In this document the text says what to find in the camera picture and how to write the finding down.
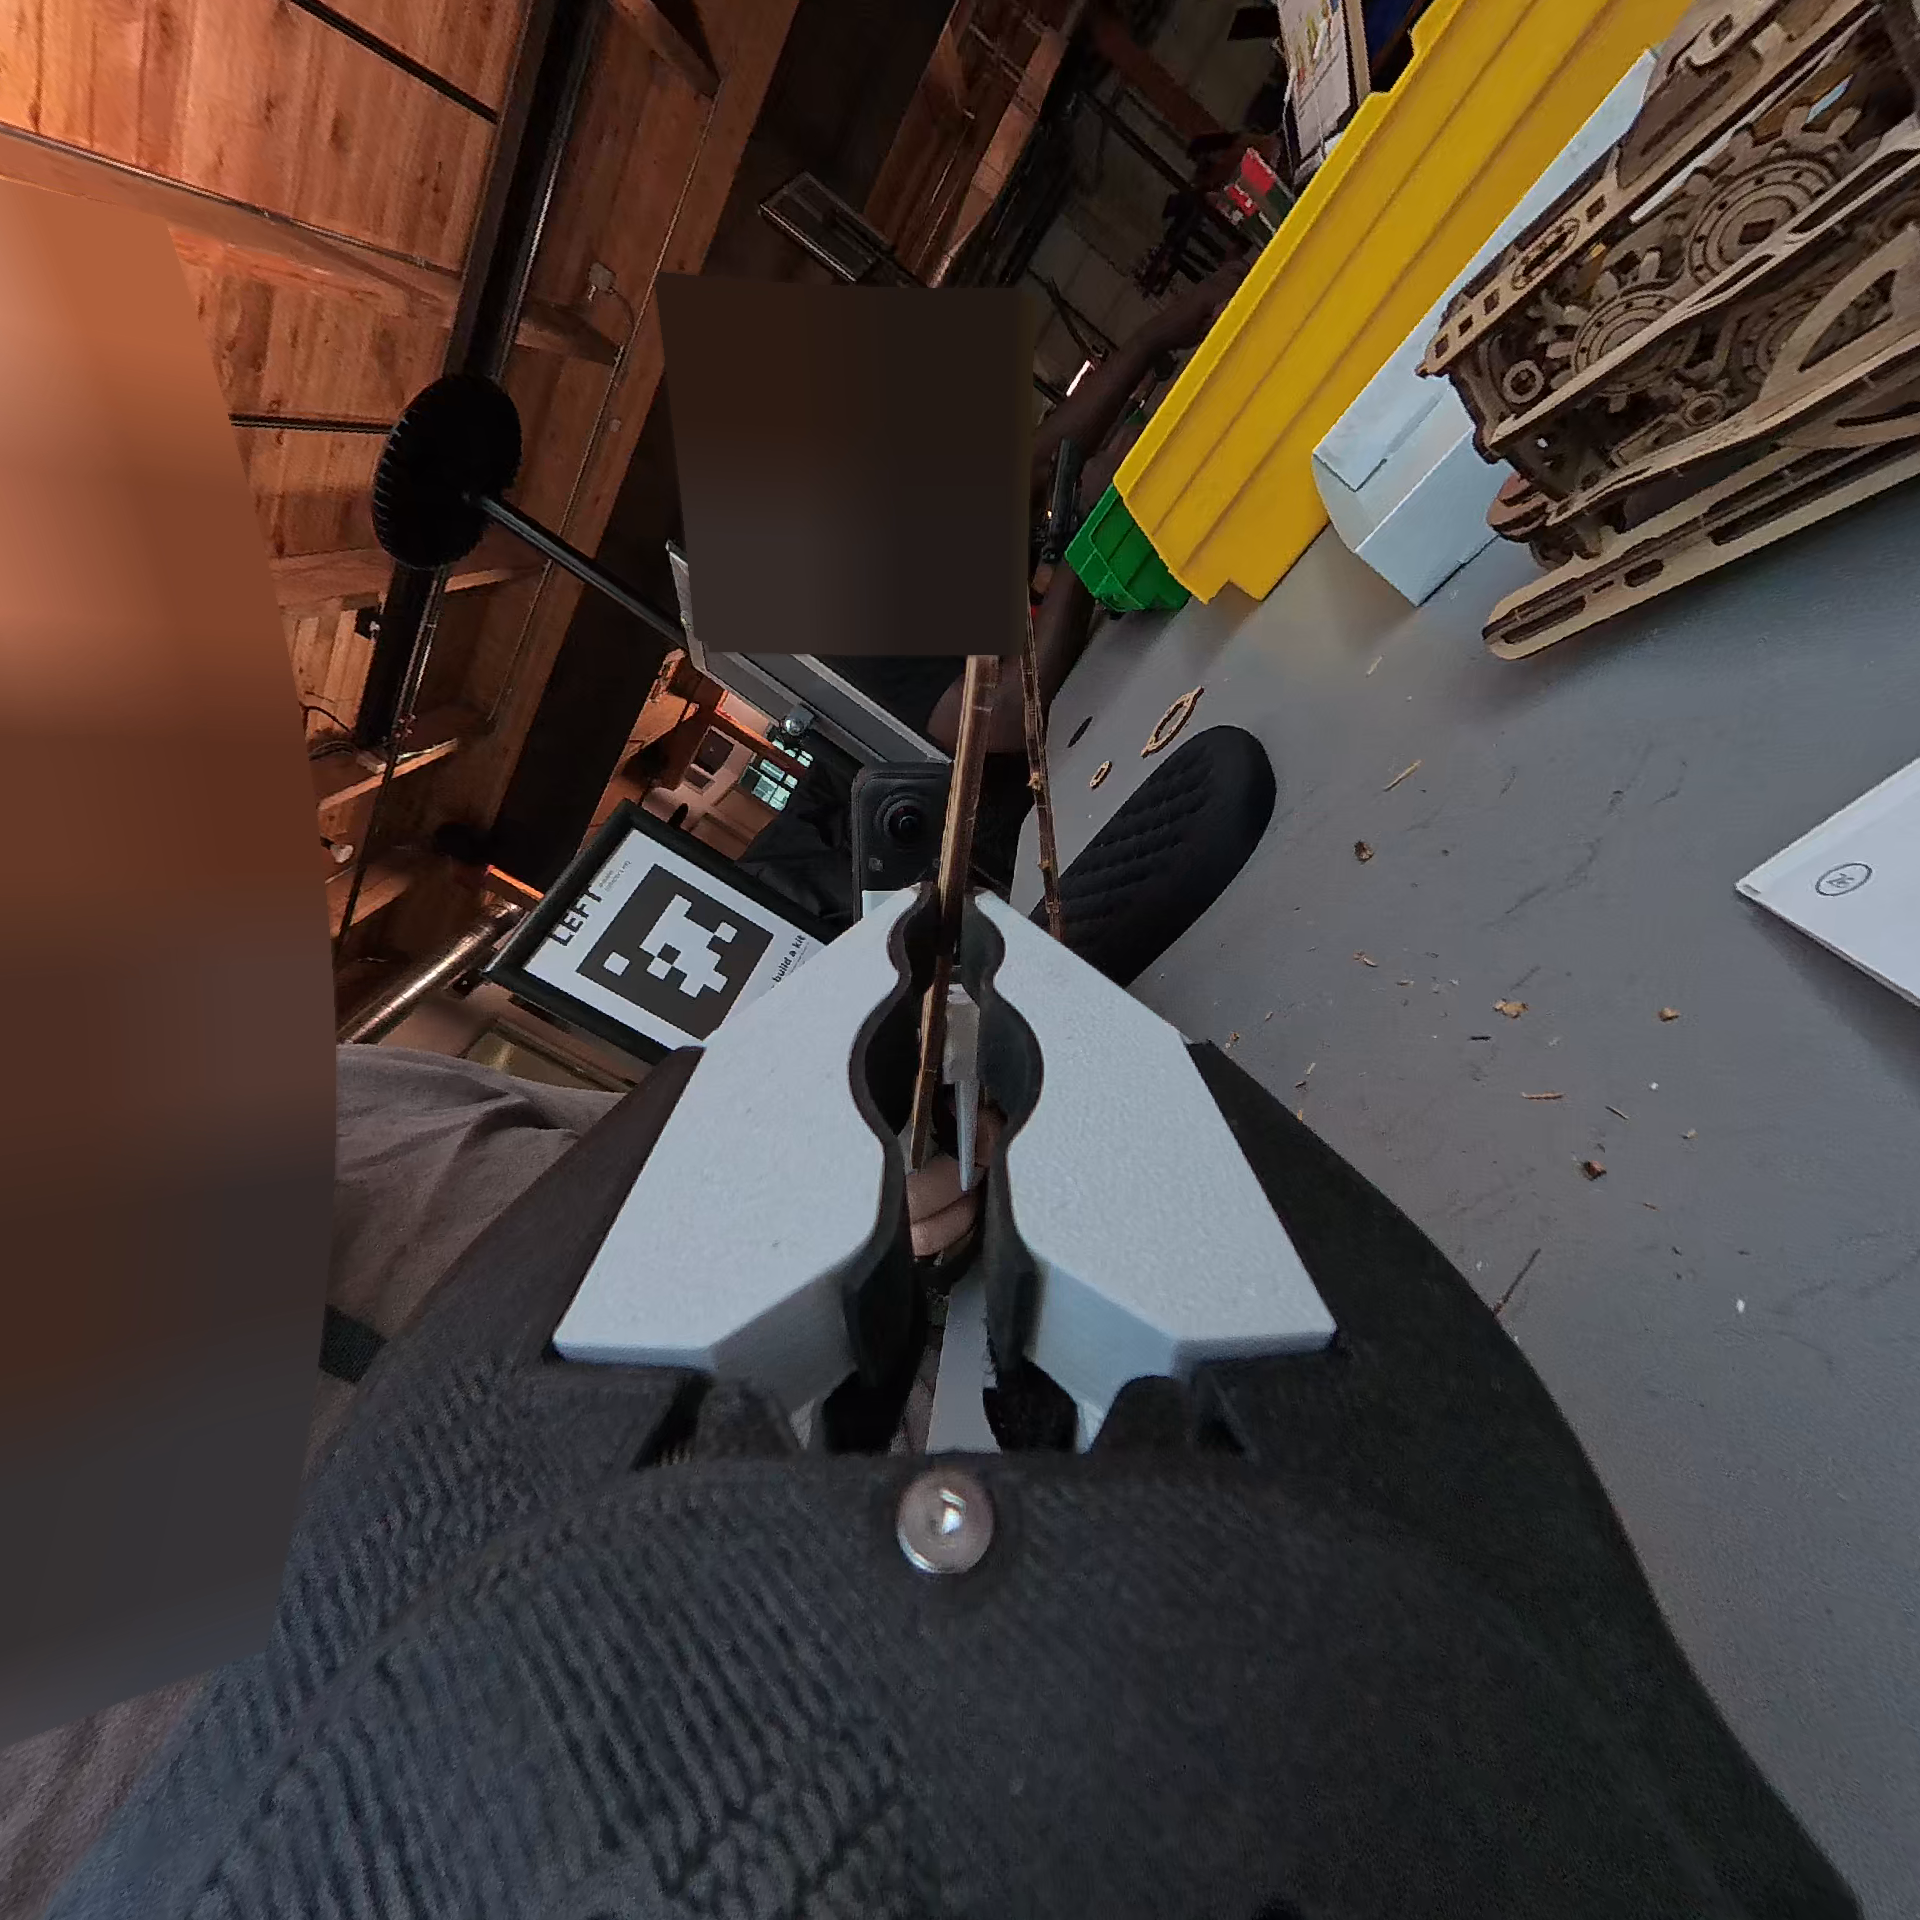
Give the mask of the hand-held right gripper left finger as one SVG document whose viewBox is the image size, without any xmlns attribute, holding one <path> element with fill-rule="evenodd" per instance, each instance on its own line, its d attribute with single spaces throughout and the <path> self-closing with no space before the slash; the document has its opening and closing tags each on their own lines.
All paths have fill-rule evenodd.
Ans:
<svg viewBox="0 0 1920 1920">
<path fill-rule="evenodd" d="M 927 1342 L 905 1166 L 932 887 L 882 895 L 700 1053 L 552 1331 L 582 1385 L 740 1387 L 897 1453 Z"/>
</svg>

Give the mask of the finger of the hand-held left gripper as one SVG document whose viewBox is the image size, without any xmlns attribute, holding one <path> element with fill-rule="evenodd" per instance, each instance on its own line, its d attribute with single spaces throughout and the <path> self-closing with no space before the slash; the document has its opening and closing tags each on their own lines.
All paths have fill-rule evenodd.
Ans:
<svg viewBox="0 0 1920 1920">
<path fill-rule="evenodd" d="M 997 1111 L 980 1077 L 978 1008 L 970 1000 L 945 1005 L 944 1084 L 951 1092 L 958 1187 L 974 1188 L 997 1145 Z"/>
</svg>

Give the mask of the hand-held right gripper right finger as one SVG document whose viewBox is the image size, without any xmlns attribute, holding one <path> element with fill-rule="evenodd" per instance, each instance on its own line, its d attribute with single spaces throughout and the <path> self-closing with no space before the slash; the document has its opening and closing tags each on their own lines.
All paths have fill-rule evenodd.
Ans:
<svg viewBox="0 0 1920 1920">
<path fill-rule="evenodd" d="M 964 984 L 1001 1116 L 978 1276 L 997 1389 L 1086 1452 L 1122 1387 L 1322 1352 L 1334 1316 L 1184 1035 L 982 895 Z"/>
</svg>

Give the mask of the perforated plywood panel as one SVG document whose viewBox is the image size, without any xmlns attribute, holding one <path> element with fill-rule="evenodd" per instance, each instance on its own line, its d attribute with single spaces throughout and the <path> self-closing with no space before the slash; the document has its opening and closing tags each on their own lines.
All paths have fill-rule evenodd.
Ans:
<svg viewBox="0 0 1920 1920">
<path fill-rule="evenodd" d="M 970 655 L 962 677 L 962 701 L 951 756 L 951 781 L 944 808 L 944 840 L 936 869 L 936 925 L 927 990 L 918 1022 L 918 1072 L 905 1135 L 905 1163 L 921 1169 L 936 1116 L 944 1080 L 944 1048 L 951 1005 L 953 957 L 962 937 L 969 902 L 970 849 L 976 837 L 976 804 L 982 760 L 990 750 L 991 710 L 998 697 L 1001 661 Z"/>
</svg>

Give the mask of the wooden mechanical model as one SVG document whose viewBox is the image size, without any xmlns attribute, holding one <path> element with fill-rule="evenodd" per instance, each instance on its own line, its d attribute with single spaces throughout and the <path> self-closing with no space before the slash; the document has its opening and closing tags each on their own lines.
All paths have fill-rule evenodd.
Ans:
<svg viewBox="0 0 1920 1920">
<path fill-rule="evenodd" d="M 1464 278 L 1424 376 L 1514 478 L 1520 661 L 1917 471 L 1910 1 L 1695 4 L 1634 123 Z"/>
</svg>

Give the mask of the person's left hand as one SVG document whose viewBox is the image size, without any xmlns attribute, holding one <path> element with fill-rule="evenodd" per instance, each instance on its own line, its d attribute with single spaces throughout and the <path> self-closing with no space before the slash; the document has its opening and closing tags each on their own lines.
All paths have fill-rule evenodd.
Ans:
<svg viewBox="0 0 1920 1920">
<path fill-rule="evenodd" d="M 954 1157 L 936 1153 L 908 1172 L 902 1183 L 914 1259 L 944 1259 L 976 1227 L 978 1191 L 962 1180 Z"/>
</svg>

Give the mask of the framed marker sign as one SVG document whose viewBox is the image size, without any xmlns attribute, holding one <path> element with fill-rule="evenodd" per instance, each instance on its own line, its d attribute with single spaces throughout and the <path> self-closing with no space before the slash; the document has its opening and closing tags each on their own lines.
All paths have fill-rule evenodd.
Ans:
<svg viewBox="0 0 1920 1920">
<path fill-rule="evenodd" d="M 620 801 L 484 980 L 646 1064 L 701 1046 L 832 929 L 692 835 Z"/>
</svg>

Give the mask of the green plastic bin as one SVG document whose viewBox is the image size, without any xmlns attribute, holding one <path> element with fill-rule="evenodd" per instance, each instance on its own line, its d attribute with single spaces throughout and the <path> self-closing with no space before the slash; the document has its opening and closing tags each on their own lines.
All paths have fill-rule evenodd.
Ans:
<svg viewBox="0 0 1920 1920">
<path fill-rule="evenodd" d="M 1191 598 L 1191 589 L 1164 561 L 1116 484 L 1106 484 L 1081 519 L 1063 561 L 1092 598 L 1116 615 L 1174 612 Z"/>
</svg>

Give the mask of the scattered wood chips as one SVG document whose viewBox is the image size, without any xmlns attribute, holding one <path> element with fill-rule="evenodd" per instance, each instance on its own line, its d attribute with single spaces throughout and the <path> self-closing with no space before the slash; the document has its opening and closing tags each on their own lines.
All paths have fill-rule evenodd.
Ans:
<svg viewBox="0 0 1920 1920">
<path fill-rule="evenodd" d="M 1688 1135 L 1669 1092 L 1698 1017 L 1688 911 L 1672 900 L 1685 756 L 1632 752 L 1599 774 L 1494 771 L 1492 797 L 1441 804 L 1424 777 L 1404 832 L 1353 862 L 1357 902 L 1312 957 L 1346 955 L 1326 1020 L 1329 1120 L 1464 1193 L 1626 1193 L 1661 1209 L 1638 1163 Z"/>
</svg>

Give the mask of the white box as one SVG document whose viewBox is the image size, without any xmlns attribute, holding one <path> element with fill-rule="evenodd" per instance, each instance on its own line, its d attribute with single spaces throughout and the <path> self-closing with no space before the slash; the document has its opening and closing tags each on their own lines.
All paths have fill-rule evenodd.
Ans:
<svg viewBox="0 0 1920 1920">
<path fill-rule="evenodd" d="M 1425 345 L 1464 280 L 1632 125 L 1654 64 L 1654 49 L 1646 49 L 1620 75 L 1312 449 L 1312 480 L 1340 541 L 1413 606 L 1494 539 L 1485 513 L 1512 475 L 1477 453 L 1472 419 L 1454 387 L 1418 372 Z"/>
</svg>

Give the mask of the grey monitor panel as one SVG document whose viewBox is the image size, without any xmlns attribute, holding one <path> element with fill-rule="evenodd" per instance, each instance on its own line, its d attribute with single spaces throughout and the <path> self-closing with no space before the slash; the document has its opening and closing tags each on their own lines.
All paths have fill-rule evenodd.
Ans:
<svg viewBox="0 0 1920 1920">
<path fill-rule="evenodd" d="M 777 735 L 818 735 L 854 763 L 949 763 L 951 756 L 936 743 L 822 659 L 743 655 L 708 646 L 692 621 L 688 561 L 673 543 L 664 547 L 664 556 L 690 664 L 774 721 Z"/>
</svg>

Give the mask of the yellow plastic bin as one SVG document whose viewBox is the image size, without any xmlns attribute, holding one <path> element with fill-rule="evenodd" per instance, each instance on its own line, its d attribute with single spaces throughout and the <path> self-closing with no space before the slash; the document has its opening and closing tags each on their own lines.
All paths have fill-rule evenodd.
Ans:
<svg viewBox="0 0 1920 1920">
<path fill-rule="evenodd" d="M 1312 449 L 1681 1 L 1436 1 L 1158 404 L 1116 489 L 1199 601 L 1327 524 Z"/>
</svg>

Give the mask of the hanging light panel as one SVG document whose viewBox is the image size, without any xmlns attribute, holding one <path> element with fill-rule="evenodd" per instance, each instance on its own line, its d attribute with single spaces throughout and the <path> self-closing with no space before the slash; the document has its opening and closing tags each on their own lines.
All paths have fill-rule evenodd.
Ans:
<svg viewBox="0 0 1920 1920">
<path fill-rule="evenodd" d="M 837 280 L 918 285 L 893 244 L 814 174 L 786 177 L 758 203 L 758 214 Z"/>
</svg>

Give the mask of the white instruction booklet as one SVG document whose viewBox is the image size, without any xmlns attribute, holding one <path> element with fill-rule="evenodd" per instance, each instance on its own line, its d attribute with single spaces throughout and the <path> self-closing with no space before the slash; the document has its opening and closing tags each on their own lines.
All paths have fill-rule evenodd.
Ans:
<svg viewBox="0 0 1920 1920">
<path fill-rule="evenodd" d="M 1741 876 L 1735 889 L 1917 1004 L 1917 760 Z"/>
</svg>

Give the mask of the black round fan on pole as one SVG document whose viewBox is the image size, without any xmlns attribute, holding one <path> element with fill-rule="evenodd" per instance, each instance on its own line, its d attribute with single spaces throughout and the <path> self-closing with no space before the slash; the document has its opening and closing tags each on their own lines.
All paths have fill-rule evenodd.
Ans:
<svg viewBox="0 0 1920 1920">
<path fill-rule="evenodd" d="M 380 548 L 397 567 L 446 572 L 497 531 L 653 633 L 681 640 L 677 615 L 508 501 L 519 467 L 521 419 L 512 396 L 477 372 L 434 379 L 400 414 L 376 459 L 369 519 Z"/>
</svg>

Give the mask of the silver ventilation duct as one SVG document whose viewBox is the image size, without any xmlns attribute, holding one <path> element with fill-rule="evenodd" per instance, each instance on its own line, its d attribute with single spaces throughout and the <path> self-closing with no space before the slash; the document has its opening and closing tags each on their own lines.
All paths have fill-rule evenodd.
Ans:
<svg viewBox="0 0 1920 1920">
<path fill-rule="evenodd" d="M 358 1005 L 338 1027 L 335 1043 L 342 1046 L 384 1043 L 434 996 L 471 984 L 484 973 L 493 952 L 517 929 L 521 919 L 521 904 L 493 902 L 457 939 L 400 972 Z"/>
</svg>

